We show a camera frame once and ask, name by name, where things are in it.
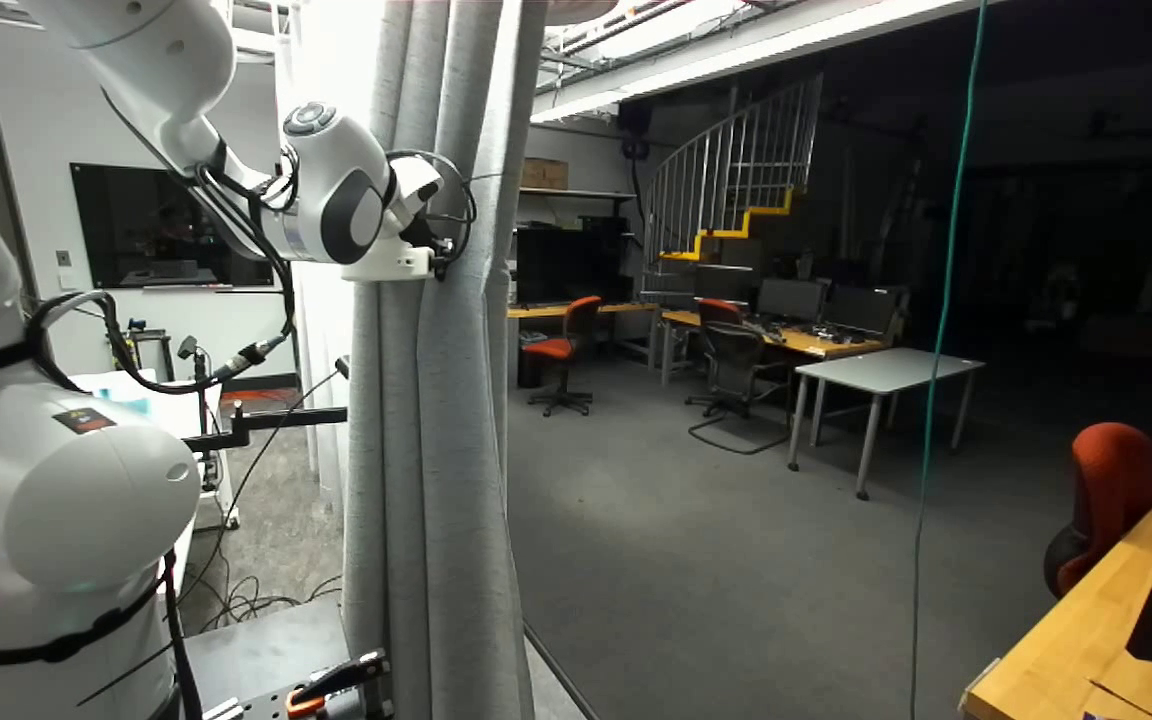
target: white desk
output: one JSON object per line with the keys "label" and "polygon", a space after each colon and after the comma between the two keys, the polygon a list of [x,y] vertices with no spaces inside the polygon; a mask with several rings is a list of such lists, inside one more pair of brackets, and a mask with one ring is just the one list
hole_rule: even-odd
{"label": "white desk", "polygon": [[884,346],[884,350],[867,350],[867,356],[800,362],[797,373],[805,378],[800,378],[800,391],[790,404],[790,426],[788,426],[784,458],[788,458],[788,468],[797,468],[811,378],[814,378],[811,446],[820,435],[822,386],[839,383],[839,386],[867,391],[870,398],[867,398],[867,422],[863,422],[858,468],[855,468],[855,496],[867,498],[863,474],[867,474],[870,435],[877,435],[884,398],[897,391],[931,383],[931,378],[965,375],[969,383],[965,383],[960,414],[952,426],[952,446],[960,446],[969,404],[970,404],[970,378],[979,366],[985,366],[979,358],[965,358],[965,356],[940,356],[940,362],[935,362],[935,356],[919,350],[919,346]]}

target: wooden desk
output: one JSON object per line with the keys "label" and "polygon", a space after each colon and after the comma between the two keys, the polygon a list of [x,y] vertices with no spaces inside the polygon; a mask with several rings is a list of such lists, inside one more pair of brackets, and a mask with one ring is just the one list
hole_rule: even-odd
{"label": "wooden desk", "polygon": [[1152,720],[1152,660],[1128,639],[1152,595],[1152,510],[965,690],[977,720]]}
{"label": "wooden desk", "polygon": [[[601,304],[601,314],[631,314],[648,312],[653,304]],[[565,321],[569,304],[511,304],[508,321],[536,323],[536,321]]]}
{"label": "wooden desk", "polygon": [[[677,333],[694,333],[698,326],[698,312],[685,306],[685,312],[661,312],[661,383],[669,383],[671,375],[671,344],[677,344]],[[811,335],[805,326],[784,326],[774,333],[774,339],[768,339],[773,346],[784,346],[784,350],[797,350],[797,356],[814,356],[814,358],[827,358],[827,356],[858,356],[858,350],[877,350],[877,346],[889,346],[884,339],[822,339],[822,335]]]}

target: cable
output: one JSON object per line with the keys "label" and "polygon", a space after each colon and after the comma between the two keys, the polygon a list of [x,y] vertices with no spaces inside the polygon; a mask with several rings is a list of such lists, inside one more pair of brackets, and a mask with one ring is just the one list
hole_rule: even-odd
{"label": "cable", "polygon": [[319,584],[303,595],[303,603],[340,593],[334,584],[340,584],[340,575],[319,578]]}
{"label": "cable", "polygon": [[386,152],[386,159],[395,157],[418,157],[426,162],[440,169],[440,177],[452,177],[468,201],[463,215],[440,215],[440,211],[418,211],[418,219],[433,219],[433,224],[443,224],[440,230],[452,237],[452,247],[434,247],[433,257],[433,267],[434,267],[434,280],[449,277],[449,267],[463,257],[468,247],[468,230],[478,215],[478,201],[473,196],[473,179],[460,171],[460,162],[452,162],[452,157],[440,157],[440,152]]}
{"label": "cable", "polygon": [[258,207],[263,207],[263,204],[258,204],[258,193],[240,186],[240,184],[230,184],[226,177],[216,177],[211,169],[205,169],[198,179],[180,177],[174,162],[125,116],[125,106],[121,106],[107,90],[98,90],[98,94],[103,94],[103,102],[125,121],[125,127],[126,127],[165,169],[171,169],[171,177],[174,177],[191,196],[198,196],[211,215],[220,215],[222,229],[240,230],[246,244],[258,247],[258,257],[269,260],[269,267],[280,277],[280,296],[284,296],[284,323],[280,323],[280,333],[274,333],[270,339],[240,346],[236,358],[220,362],[220,366],[208,373],[205,378],[191,378],[191,383],[155,383],[155,378],[141,375],[141,366],[134,366],[134,358],[132,358],[132,344],[126,344],[125,333],[121,333],[115,301],[98,292],[103,301],[95,301],[95,304],[98,304],[98,312],[103,312],[103,326],[107,326],[110,356],[115,356],[115,362],[121,362],[141,386],[153,386],[153,391],[165,391],[165,397],[191,397],[191,391],[205,391],[205,386],[211,386],[211,383],[226,383],[226,378],[236,378],[240,373],[246,373],[253,362],[263,362],[263,356],[269,356],[270,346],[280,346],[280,344],[295,333],[295,285],[291,285],[291,264],[288,264],[288,260],[269,244],[269,237],[263,237],[263,224],[258,224]]}
{"label": "cable", "polygon": [[180,701],[183,701],[183,715],[189,720],[205,720],[205,694],[198,682],[191,675],[189,650],[183,650],[183,632],[180,632],[180,598],[174,598],[174,552],[168,548],[165,557],[165,595],[168,595],[168,634],[171,634],[171,657],[174,657],[174,682],[180,682]]}
{"label": "cable", "polygon": [[970,157],[985,18],[988,18],[988,0],[977,0],[970,64],[969,64],[969,89],[965,89],[965,121],[960,121],[960,146],[956,146],[956,169],[952,169],[952,196],[946,196],[940,314],[935,314],[935,339],[931,339],[931,383],[927,383],[927,409],[924,409],[919,503],[916,503],[916,527],[910,527],[907,720],[919,720],[924,532],[927,532],[927,487],[931,487],[931,444],[935,444],[935,386],[940,386],[940,356],[944,356],[944,333],[946,333],[946,306],[952,306],[952,277],[956,277],[952,267],[956,267],[956,244],[960,244],[965,177],[969,177],[969,157]]}
{"label": "cable", "polygon": [[[340,373],[330,366],[330,373],[319,375],[309,391],[300,391],[300,397],[288,404],[288,414],[291,414],[311,391],[319,391],[319,386],[323,386],[328,378],[334,378],[334,375],[340,375]],[[226,498],[226,509],[222,509],[222,523],[226,523],[230,510],[240,509],[240,498],[245,498],[245,491],[246,491],[246,484],[253,484],[263,452],[270,446],[270,440],[274,440],[280,431],[284,431],[284,426],[270,426],[270,431],[263,435],[263,444],[255,446],[253,464],[245,468],[245,481],[236,484],[236,491],[230,491],[230,498]],[[211,557],[205,558],[205,568],[198,568],[194,575],[208,575],[208,568],[216,562],[220,548],[222,548],[222,532],[216,535],[216,548],[211,548]]]}

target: staircase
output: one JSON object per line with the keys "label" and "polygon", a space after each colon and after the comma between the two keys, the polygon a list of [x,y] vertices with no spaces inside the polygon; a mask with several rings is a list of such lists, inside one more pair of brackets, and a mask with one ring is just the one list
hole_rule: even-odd
{"label": "staircase", "polygon": [[704,127],[662,159],[648,252],[712,264],[717,244],[747,244],[754,219],[784,219],[809,186],[820,77]]}

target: ceiling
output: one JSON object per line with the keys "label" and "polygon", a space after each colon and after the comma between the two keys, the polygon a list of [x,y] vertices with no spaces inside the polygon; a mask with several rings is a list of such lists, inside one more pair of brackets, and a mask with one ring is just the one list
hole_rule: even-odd
{"label": "ceiling", "polygon": [[800,0],[616,0],[589,23],[549,23],[536,89],[628,64],[643,52],[747,23]]}

